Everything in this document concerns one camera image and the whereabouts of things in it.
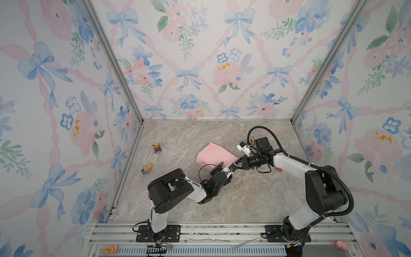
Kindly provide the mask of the purple pink wrapping paper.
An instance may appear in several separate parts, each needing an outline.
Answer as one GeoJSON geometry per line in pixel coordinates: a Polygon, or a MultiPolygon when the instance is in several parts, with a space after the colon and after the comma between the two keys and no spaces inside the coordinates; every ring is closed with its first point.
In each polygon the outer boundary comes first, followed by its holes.
{"type": "Polygon", "coordinates": [[[238,161],[238,159],[238,157],[234,156],[223,147],[210,143],[197,155],[196,163],[200,166],[207,165],[204,168],[208,173],[211,173],[215,166],[221,165],[224,169],[231,163],[238,161]]]}

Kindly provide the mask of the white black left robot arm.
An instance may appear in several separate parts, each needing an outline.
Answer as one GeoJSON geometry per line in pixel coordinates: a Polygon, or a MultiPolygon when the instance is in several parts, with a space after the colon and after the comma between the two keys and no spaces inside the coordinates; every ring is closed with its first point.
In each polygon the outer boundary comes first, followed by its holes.
{"type": "Polygon", "coordinates": [[[202,205],[217,197],[223,186],[231,182],[232,174],[236,170],[237,166],[234,163],[225,168],[220,165],[214,166],[210,179],[196,183],[179,168],[152,181],[147,187],[151,202],[151,231],[165,231],[168,226],[168,212],[184,199],[191,199],[202,205]]]}

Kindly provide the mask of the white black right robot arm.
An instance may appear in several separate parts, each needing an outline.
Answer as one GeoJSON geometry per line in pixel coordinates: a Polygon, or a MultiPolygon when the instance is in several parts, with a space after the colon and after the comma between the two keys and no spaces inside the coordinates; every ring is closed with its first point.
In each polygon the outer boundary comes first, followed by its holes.
{"type": "Polygon", "coordinates": [[[286,241],[306,237],[309,229],[325,218],[344,216],[354,209],[352,193],[332,166],[320,167],[284,153],[245,155],[235,166],[249,170],[265,164],[283,169],[305,182],[305,203],[283,220],[281,235],[286,241]]]}

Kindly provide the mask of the purple yellow toy figure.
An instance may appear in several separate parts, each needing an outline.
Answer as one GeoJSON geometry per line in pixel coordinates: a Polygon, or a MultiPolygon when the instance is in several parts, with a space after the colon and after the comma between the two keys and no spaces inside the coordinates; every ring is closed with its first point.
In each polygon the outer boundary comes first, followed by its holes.
{"type": "Polygon", "coordinates": [[[161,151],[162,151],[159,142],[154,143],[154,144],[153,144],[153,147],[154,147],[154,152],[155,152],[155,154],[157,154],[158,152],[161,152],[161,151]]]}

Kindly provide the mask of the orange blue toy figure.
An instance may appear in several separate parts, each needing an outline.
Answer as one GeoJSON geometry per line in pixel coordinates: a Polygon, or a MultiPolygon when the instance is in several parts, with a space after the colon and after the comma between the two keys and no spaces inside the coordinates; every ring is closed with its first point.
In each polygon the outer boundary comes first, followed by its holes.
{"type": "Polygon", "coordinates": [[[149,172],[152,170],[153,166],[154,166],[154,165],[153,165],[152,163],[144,166],[144,167],[141,169],[141,173],[143,173],[143,174],[149,173],[149,172]]]}

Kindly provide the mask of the orange tag label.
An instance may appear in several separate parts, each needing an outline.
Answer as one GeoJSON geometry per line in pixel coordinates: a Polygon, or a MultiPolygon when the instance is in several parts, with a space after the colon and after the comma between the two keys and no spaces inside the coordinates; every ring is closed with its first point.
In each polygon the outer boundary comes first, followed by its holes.
{"type": "Polygon", "coordinates": [[[108,245],[103,247],[101,254],[116,254],[118,250],[119,245],[108,245]]]}

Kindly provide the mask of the pink pig toy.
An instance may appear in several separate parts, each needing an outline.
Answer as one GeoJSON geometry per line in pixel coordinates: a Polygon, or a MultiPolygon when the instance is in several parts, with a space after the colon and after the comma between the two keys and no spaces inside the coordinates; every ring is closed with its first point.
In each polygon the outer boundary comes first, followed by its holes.
{"type": "Polygon", "coordinates": [[[335,240],[335,245],[338,249],[348,251],[348,245],[343,241],[335,240]]]}

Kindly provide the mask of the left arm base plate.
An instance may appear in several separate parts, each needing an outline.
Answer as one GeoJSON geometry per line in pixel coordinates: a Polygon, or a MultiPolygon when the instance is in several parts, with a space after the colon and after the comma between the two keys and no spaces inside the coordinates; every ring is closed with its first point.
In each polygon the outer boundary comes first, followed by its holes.
{"type": "Polygon", "coordinates": [[[168,225],[164,230],[154,233],[149,225],[140,225],[137,230],[138,243],[178,243],[180,241],[181,226],[168,225]]]}

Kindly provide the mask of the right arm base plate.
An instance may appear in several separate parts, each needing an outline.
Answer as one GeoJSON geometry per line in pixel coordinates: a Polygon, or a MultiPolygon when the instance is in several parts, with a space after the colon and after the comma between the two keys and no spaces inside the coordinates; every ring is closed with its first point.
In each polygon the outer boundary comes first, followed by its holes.
{"type": "Polygon", "coordinates": [[[292,227],[283,225],[266,225],[264,226],[265,232],[261,234],[263,239],[267,239],[270,243],[302,243],[303,239],[306,242],[311,242],[310,234],[304,237],[304,230],[296,231],[292,227]]]}

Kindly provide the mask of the aluminium front rail frame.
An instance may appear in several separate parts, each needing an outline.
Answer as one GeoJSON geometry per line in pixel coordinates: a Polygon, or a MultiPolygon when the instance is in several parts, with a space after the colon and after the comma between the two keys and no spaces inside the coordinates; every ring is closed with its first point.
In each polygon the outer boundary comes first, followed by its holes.
{"type": "Polygon", "coordinates": [[[301,250],[289,250],[287,243],[263,239],[264,223],[180,223],[178,243],[138,243],[137,226],[132,222],[112,222],[95,227],[83,254],[103,257],[104,246],[119,245],[111,257],[362,257],[359,244],[346,223],[320,223],[310,229],[311,242],[301,250]],[[338,249],[335,240],[348,245],[338,249]]]}

